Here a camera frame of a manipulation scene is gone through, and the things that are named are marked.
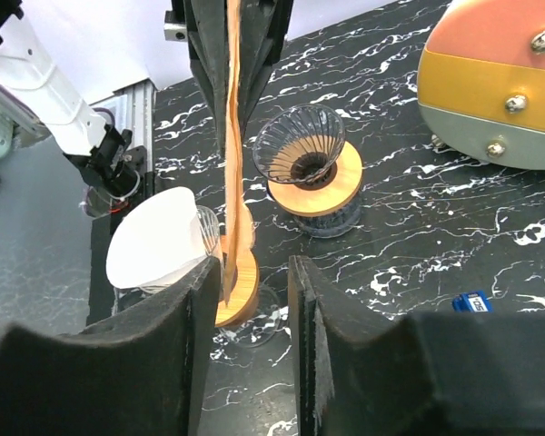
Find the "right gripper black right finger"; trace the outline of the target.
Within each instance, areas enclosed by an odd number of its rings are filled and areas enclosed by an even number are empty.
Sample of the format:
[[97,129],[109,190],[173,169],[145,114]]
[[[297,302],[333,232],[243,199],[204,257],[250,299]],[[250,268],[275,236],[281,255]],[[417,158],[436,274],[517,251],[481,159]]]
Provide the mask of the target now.
[[545,435],[545,312],[362,308],[294,255],[288,267],[302,435]]

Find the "clear glass dripper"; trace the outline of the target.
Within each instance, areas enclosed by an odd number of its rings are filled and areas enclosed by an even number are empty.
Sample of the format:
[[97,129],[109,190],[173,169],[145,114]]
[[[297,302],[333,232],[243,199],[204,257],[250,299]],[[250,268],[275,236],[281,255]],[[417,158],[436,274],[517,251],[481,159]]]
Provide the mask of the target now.
[[206,206],[197,206],[204,249],[207,255],[223,261],[220,224],[214,211]]

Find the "white paper coffee filter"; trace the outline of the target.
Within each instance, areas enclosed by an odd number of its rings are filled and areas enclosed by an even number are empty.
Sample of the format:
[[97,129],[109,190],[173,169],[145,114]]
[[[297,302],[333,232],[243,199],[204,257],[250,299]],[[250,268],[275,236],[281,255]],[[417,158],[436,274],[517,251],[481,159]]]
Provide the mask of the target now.
[[205,257],[193,191],[178,186],[145,200],[122,220],[109,245],[106,276],[120,290],[157,292]]

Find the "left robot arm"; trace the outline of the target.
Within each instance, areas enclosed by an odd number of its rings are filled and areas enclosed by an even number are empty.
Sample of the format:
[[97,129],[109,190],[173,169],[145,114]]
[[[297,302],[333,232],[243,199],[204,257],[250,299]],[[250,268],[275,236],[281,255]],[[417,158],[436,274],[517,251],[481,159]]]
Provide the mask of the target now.
[[[212,112],[232,220],[247,213],[241,169],[246,125],[279,61],[291,14],[290,1],[173,1],[164,16],[164,37],[187,44],[193,76]],[[87,185],[118,203],[138,192],[141,175],[124,159],[131,131],[117,131],[87,104],[19,1],[0,1],[0,85],[39,118]]]

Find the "brown paper coffee filter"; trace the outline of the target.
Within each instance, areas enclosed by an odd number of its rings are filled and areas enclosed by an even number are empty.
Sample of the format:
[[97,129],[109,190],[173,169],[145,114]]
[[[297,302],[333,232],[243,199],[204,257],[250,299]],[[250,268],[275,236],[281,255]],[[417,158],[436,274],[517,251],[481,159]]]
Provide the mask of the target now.
[[253,247],[252,215],[243,199],[243,140],[238,115],[240,80],[240,1],[227,1],[229,77],[225,118],[225,230],[227,256],[223,272],[223,299],[229,303],[237,257]]

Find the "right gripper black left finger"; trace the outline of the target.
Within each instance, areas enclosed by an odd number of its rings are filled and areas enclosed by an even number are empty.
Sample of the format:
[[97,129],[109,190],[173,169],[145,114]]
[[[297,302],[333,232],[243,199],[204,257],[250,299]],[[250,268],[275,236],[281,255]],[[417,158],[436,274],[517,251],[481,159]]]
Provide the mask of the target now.
[[221,265],[75,335],[0,322],[0,435],[194,435]]

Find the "dark glass dripper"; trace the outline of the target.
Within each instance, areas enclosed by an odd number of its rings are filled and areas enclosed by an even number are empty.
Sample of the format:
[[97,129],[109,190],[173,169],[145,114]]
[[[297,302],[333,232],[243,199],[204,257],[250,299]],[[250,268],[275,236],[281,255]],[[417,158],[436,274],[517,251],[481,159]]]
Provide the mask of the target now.
[[257,134],[253,163],[268,181],[314,186],[329,178],[345,145],[342,118],[322,104],[298,104]]

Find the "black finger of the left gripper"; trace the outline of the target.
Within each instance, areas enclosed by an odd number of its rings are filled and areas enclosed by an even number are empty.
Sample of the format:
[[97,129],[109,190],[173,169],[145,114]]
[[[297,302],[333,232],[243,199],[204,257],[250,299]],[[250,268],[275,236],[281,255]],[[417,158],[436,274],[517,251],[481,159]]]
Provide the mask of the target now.
[[280,60],[292,7],[293,0],[241,2],[238,118],[242,132]]
[[225,150],[228,45],[225,1],[184,1],[190,67],[209,106],[221,154]]

